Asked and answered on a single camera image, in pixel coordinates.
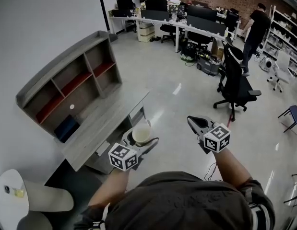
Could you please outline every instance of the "office chair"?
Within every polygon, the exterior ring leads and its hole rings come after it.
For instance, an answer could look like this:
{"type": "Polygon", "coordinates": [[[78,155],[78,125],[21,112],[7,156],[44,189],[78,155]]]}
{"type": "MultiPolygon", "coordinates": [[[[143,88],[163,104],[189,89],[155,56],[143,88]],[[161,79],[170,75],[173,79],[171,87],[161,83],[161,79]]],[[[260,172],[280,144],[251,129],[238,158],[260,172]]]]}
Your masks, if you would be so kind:
{"type": "MultiPolygon", "coordinates": [[[[235,31],[238,19],[239,19],[239,15],[237,15],[237,14],[231,12],[231,11],[227,12],[227,16],[226,16],[226,19],[225,19],[225,26],[228,27],[229,32],[234,32],[235,31]]],[[[233,40],[235,34],[234,33],[228,33],[228,35],[230,36],[231,40],[233,40]]]]}
{"type": "Polygon", "coordinates": [[[277,61],[275,62],[275,65],[272,67],[272,73],[274,76],[270,77],[270,79],[267,79],[267,82],[276,80],[275,86],[273,88],[274,91],[277,89],[277,87],[279,87],[280,93],[283,92],[283,88],[280,85],[279,80],[285,83],[289,83],[290,77],[293,77],[290,70],[288,69],[289,61],[290,56],[286,52],[279,50],[277,61]]]}
{"type": "Polygon", "coordinates": [[[193,32],[188,32],[188,39],[198,43],[198,48],[205,48],[205,49],[207,49],[208,47],[207,44],[209,44],[213,40],[212,37],[203,36],[193,32]]]}
{"type": "Polygon", "coordinates": [[[161,43],[163,43],[164,41],[166,41],[168,39],[172,39],[172,41],[174,42],[174,45],[175,45],[176,27],[172,26],[172,25],[162,25],[160,27],[160,30],[169,33],[169,35],[163,35],[163,37],[161,39],[161,43]]]}
{"type": "Polygon", "coordinates": [[[222,103],[230,103],[232,118],[231,121],[235,121],[235,104],[242,106],[245,112],[247,102],[253,102],[257,100],[256,96],[261,95],[260,91],[254,91],[249,84],[246,77],[242,76],[242,69],[240,64],[235,60],[234,56],[241,60],[243,59],[243,53],[240,49],[232,45],[232,41],[229,37],[226,37],[226,44],[224,45],[225,65],[221,67],[220,74],[221,79],[217,88],[218,92],[221,92],[224,100],[214,103],[214,109],[217,105],[222,103]],[[223,85],[223,80],[226,77],[226,84],[223,85]]]}

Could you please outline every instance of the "black office chair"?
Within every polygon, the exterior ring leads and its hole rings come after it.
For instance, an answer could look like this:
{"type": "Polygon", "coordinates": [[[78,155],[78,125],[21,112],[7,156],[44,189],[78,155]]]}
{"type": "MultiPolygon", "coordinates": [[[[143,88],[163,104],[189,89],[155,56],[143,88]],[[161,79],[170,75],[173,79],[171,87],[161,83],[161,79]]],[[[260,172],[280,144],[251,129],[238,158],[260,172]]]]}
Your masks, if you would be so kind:
{"type": "Polygon", "coordinates": [[[169,35],[163,35],[163,37],[161,39],[161,43],[163,43],[164,41],[166,41],[168,39],[172,39],[172,41],[175,44],[175,38],[176,38],[176,27],[175,26],[162,25],[160,27],[160,30],[169,33],[169,35]]]}
{"type": "Polygon", "coordinates": [[[239,19],[238,14],[233,13],[231,11],[227,12],[227,16],[226,16],[226,19],[225,19],[225,26],[228,27],[228,30],[230,32],[235,31],[238,19],[239,19]]]}
{"type": "Polygon", "coordinates": [[[230,103],[232,109],[231,121],[235,121],[235,104],[237,106],[242,106],[245,112],[247,107],[245,104],[247,102],[253,102],[257,100],[256,96],[261,95],[260,91],[254,91],[249,84],[246,77],[242,76],[242,70],[240,64],[235,60],[234,56],[241,60],[243,59],[243,53],[240,49],[232,45],[232,41],[229,37],[226,38],[227,44],[224,45],[224,56],[225,65],[221,67],[221,80],[218,92],[221,92],[224,100],[214,103],[214,108],[222,103],[230,103]],[[227,78],[225,86],[223,85],[224,78],[227,78]]]}
{"type": "Polygon", "coordinates": [[[198,49],[199,48],[207,49],[208,47],[207,44],[209,44],[213,40],[212,37],[200,35],[198,33],[193,33],[193,32],[188,32],[188,39],[198,43],[198,49]]]}

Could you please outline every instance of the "man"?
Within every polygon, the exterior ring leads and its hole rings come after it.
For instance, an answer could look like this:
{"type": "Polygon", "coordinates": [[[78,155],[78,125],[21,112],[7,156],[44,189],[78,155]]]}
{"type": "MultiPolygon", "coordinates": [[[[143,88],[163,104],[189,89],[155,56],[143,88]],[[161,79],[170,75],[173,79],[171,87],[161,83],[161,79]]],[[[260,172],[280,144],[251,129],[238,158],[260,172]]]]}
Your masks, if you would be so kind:
{"type": "Polygon", "coordinates": [[[185,172],[163,172],[125,193],[129,172],[115,169],[74,229],[272,230],[273,206],[260,183],[227,148],[214,157],[223,182],[202,181],[185,172]]]}
{"type": "Polygon", "coordinates": [[[243,76],[249,76],[249,60],[262,42],[266,31],[270,28],[271,21],[265,13],[265,6],[262,3],[258,3],[257,10],[250,15],[250,20],[243,30],[243,34],[246,34],[250,29],[249,36],[245,42],[243,49],[243,61],[242,67],[243,76]]]}

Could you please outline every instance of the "gray floor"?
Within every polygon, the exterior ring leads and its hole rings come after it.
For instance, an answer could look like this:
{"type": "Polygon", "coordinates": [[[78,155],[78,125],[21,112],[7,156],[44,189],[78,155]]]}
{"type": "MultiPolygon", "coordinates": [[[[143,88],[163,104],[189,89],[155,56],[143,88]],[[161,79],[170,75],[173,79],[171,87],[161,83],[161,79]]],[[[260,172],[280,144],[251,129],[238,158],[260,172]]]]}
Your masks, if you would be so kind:
{"type": "MultiPolygon", "coordinates": [[[[234,44],[241,49],[244,45],[239,38],[234,44]]],[[[146,155],[138,170],[131,172],[128,188],[163,171],[186,171],[204,178],[214,157],[199,148],[186,119],[188,115],[206,115],[219,123],[228,123],[228,105],[212,108],[214,102],[223,99],[216,91],[219,77],[207,76],[196,66],[185,66],[172,42],[138,42],[136,34],[130,32],[120,34],[113,48],[123,80],[132,82],[135,88],[144,85],[150,89],[144,107],[160,137],[159,144],[146,155]]],[[[297,212],[297,207],[292,212],[292,207],[283,204],[294,188],[291,174],[297,173],[297,127],[293,129],[296,134],[283,134],[285,126],[280,121],[289,125],[291,117],[277,119],[290,105],[297,104],[297,92],[293,90],[297,86],[283,84],[283,93],[274,92],[272,84],[266,81],[269,74],[254,59],[249,69],[249,82],[253,89],[261,90],[262,96],[248,103],[246,112],[236,113],[236,121],[229,126],[229,149],[272,200],[278,229],[287,216],[297,212]]],[[[218,170],[212,179],[221,179],[218,170]]]]}

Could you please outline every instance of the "fiducial marker cube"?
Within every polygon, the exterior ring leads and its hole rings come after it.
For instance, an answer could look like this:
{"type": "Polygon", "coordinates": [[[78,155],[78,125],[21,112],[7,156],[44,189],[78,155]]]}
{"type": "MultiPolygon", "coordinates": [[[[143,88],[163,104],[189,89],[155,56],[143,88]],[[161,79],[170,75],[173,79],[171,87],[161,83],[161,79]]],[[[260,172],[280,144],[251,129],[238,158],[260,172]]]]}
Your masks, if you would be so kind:
{"type": "Polygon", "coordinates": [[[229,138],[230,130],[224,124],[220,124],[204,134],[204,147],[214,152],[220,152],[229,144],[229,138]]]}
{"type": "Polygon", "coordinates": [[[108,153],[110,163],[116,168],[127,171],[138,164],[137,151],[115,143],[108,153]]]}

